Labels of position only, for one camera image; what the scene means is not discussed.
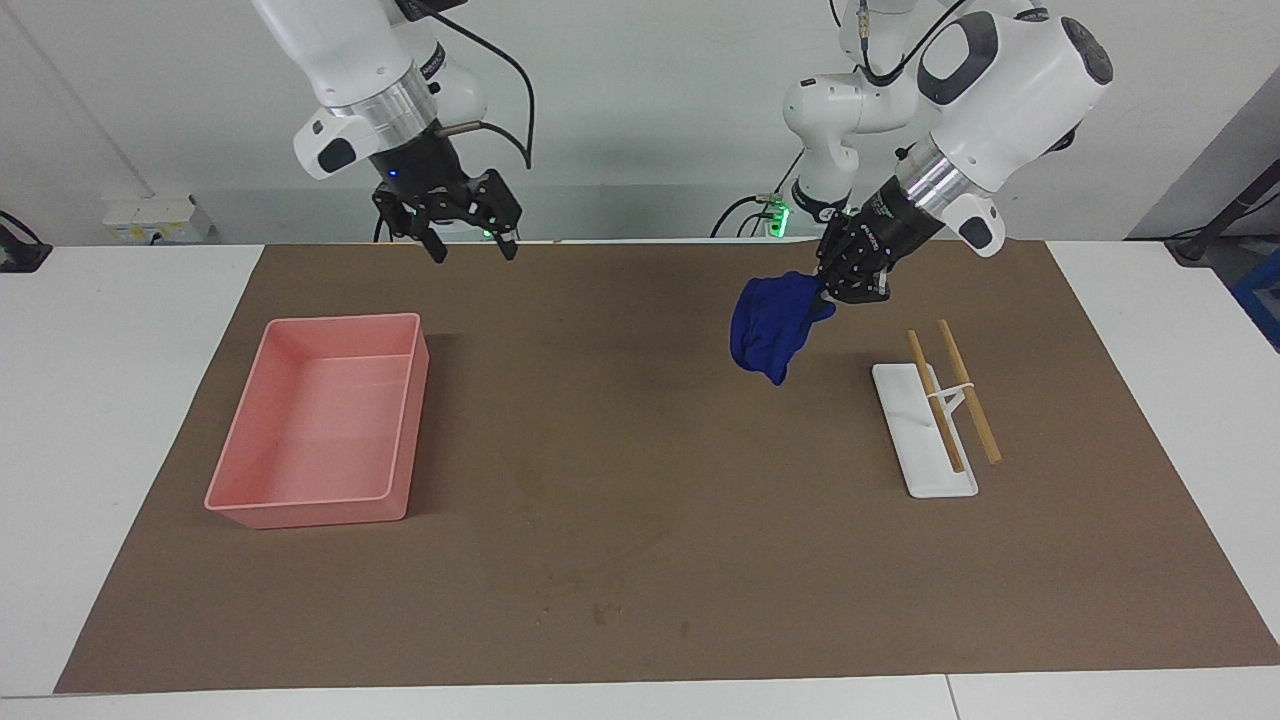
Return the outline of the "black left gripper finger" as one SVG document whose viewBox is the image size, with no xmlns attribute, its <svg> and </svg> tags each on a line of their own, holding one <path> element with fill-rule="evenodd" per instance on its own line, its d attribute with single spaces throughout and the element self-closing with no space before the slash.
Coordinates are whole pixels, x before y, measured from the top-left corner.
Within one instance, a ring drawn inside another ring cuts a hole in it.
<svg viewBox="0 0 1280 720">
<path fill-rule="evenodd" d="M 845 281 L 845 302 L 850 305 L 879 304 L 890 300 L 890 272 L 892 266 L 870 269 L 852 266 Z"/>
<path fill-rule="evenodd" d="M 850 234 L 824 234 L 817 246 L 818 265 L 815 278 L 824 293 L 851 293 L 852 275 L 849 254 L 852 247 Z"/>
</svg>

